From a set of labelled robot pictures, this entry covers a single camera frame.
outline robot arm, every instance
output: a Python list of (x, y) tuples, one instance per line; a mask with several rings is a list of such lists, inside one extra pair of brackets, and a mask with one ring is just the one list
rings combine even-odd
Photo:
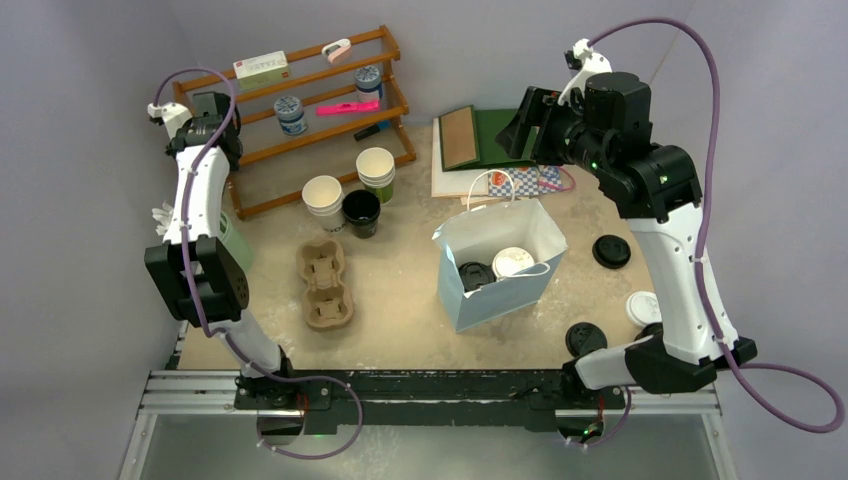
[[(230, 99), (220, 93), (200, 93), (194, 96), (196, 116), (179, 104), (148, 106), (156, 123), (164, 123), (171, 142), (167, 153), (172, 155), (179, 171), (176, 205), (183, 205), (183, 192), (189, 179), (193, 182), (188, 201), (188, 250), (197, 266), (195, 281), (201, 302), (213, 332), (226, 332), (232, 342), (257, 366), (278, 372), (283, 355), (277, 344), (262, 331), (247, 310), (249, 289), (244, 271), (219, 240), (221, 234), (221, 193), (227, 175), (238, 169), (241, 144), (238, 129), (228, 126), (218, 144), (209, 149), (196, 170), (191, 166), (215, 130), (220, 126)], [(188, 320), (200, 327), (197, 310), (189, 294), (182, 262), (182, 235), (179, 209), (162, 239), (162, 245), (148, 248), (144, 261), (162, 294), (171, 315)], [(258, 378), (262, 374), (246, 366), (242, 375)]]
[(530, 128), (537, 127), (532, 159), (577, 165), (598, 178), (645, 255), (663, 332), (592, 352), (563, 369), (578, 391), (632, 384), (650, 393), (695, 391), (727, 365), (698, 295), (694, 262), (704, 262), (707, 290), (737, 363), (754, 358), (756, 346), (730, 324), (706, 254), (695, 258), (702, 211), (692, 159), (678, 147), (651, 143), (648, 85), (633, 74), (611, 72), (605, 59), (600, 68), (603, 57), (581, 42), (566, 54), (570, 66), (581, 68), (566, 90), (529, 87), (496, 140), (519, 158)]

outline bag handle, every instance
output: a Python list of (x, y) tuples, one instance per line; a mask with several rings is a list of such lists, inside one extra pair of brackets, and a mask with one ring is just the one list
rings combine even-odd
[(475, 178), (474, 181), (471, 182), (471, 187), (468, 188), (468, 201), (466, 202), (467, 205), (465, 208), (466, 212), (471, 210), (471, 194), (474, 193), (474, 185), (477, 185), (477, 182), (480, 181), (480, 178), (482, 178), (483, 175), (488, 175), (492, 172), (502, 173), (506, 176), (507, 179), (509, 179), (509, 186), (512, 187), (512, 198), (509, 201), (510, 205), (512, 205), (512, 203), (515, 201), (515, 182), (512, 181), (512, 176), (499, 168), (493, 168), (492, 170), (486, 170), (480, 175), (477, 175), (477, 178)]
[(541, 277), (542, 275), (545, 275), (545, 274), (547, 274), (548, 272), (551, 271), (551, 266), (548, 265), (548, 262), (537, 263), (536, 265), (544, 265), (545, 271), (544, 272), (538, 272), (538, 273), (519, 273), (518, 275), (507, 275), (507, 276), (501, 277), (501, 278)]

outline pink highlighter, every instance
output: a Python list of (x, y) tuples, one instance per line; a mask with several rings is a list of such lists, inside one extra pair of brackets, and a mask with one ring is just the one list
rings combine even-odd
[(315, 114), (319, 117), (323, 117), (326, 115), (339, 115), (343, 113), (367, 113), (367, 112), (376, 112), (380, 109), (380, 101), (379, 100), (371, 100), (370, 102), (352, 102), (352, 103), (339, 103), (337, 105), (327, 105), (324, 107), (317, 107), (315, 109)]

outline beige table surface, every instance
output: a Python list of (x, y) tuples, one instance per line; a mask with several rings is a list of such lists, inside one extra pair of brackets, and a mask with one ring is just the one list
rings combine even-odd
[[(271, 127), (274, 130), (256, 132), (255, 138), (243, 135), (245, 145), (252, 141), (261, 146), (273, 141), (270, 137), (279, 137), (278, 127)], [(408, 127), (408, 132), (418, 160), (397, 170), (395, 197), (383, 208), (377, 234), (365, 240), (350, 232), (337, 235), (348, 263), (344, 281), (355, 303), (347, 327), (316, 332), (303, 320), (300, 298), (305, 284), (295, 270), (295, 252), (323, 232), (301, 202), (245, 222), (236, 220), (255, 252), (248, 272), (249, 308), (295, 368), (557, 368), (571, 358), (564, 336), (577, 322), (600, 326), (611, 346), (633, 340), (639, 330), (627, 319), (625, 301), (635, 291), (652, 290), (651, 280), (626, 223), (597, 190), (594, 177), (576, 167), (567, 167), (577, 179), (574, 191), (540, 197), (568, 242), (542, 299), (455, 333), (436, 294), (439, 249), (431, 238), (439, 225), (464, 207), (456, 198), (430, 197), (431, 127)], [(391, 130), (359, 143), (348, 137), (243, 169), (237, 179), (246, 205), (297, 190), (314, 175), (352, 171), (363, 148), (382, 145), (399, 152)], [(358, 188), (361, 185), (353, 183), (345, 191)], [(232, 212), (228, 199), (224, 210)], [(621, 270), (607, 270), (592, 258), (592, 243), (603, 234), (619, 235), (630, 243), (633, 257)], [(190, 329), (179, 368), (238, 365), (218, 340)]]

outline brown notebook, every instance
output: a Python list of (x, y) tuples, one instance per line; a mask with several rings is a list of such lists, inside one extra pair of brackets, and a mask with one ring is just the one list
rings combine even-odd
[(471, 105), (439, 117), (442, 170), (452, 170), (479, 159), (476, 130), (474, 107)]

